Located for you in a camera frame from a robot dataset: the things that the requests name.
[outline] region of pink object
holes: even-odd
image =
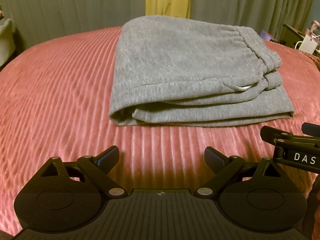
[[[319,70],[302,52],[266,41],[282,58],[279,72],[294,118],[227,128],[117,127],[108,110],[120,32],[116,27],[48,41],[0,72],[0,230],[21,230],[15,196],[51,156],[71,162],[117,145],[120,161],[110,177],[128,191],[195,190],[213,175],[203,160],[207,146],[255,162],[273,153],[260,139],[263,125],[301,135],[303,122],[320,124]],[[316,175],[284,169],[307,195]]]

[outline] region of white power adapter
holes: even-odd
[[[299,47],[299,50],[313,54],[317,46],[318,42],[311,38],[309,35],[306,35],[302,41],[301,46]]]

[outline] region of metal rivet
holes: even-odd
[[[120,196],[123,193],[124,193],[124,190],[119,187],[115,187],[115,188],[112,188],[111,190],[109,190],[109,194],[113,195],[113,196]]]
[[[201,187],[197,190],[197,192],[202,196],[207,196],[207,195],[211,195],[213,191],[210,188]]]

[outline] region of black robotic device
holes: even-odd
[[[264,126],[260,136],[275,150],[273,158],[259,163],[207,147],[204,159],[215,176],[193,193],[134,189],[128,194],[107,176],[119,160],[116,146],[76,162],[51,157],[15,199],[23,230],[14,239],[305,240],[295,225],[307,202],[277,164],[320,173],[320,126],[304,123],[302,131],[319,137]]]

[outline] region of folded clothing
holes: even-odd
[[[116,46],[109,117],[117,125],[188,126],[289,118],[280,65],[252,28],[139,17]]]

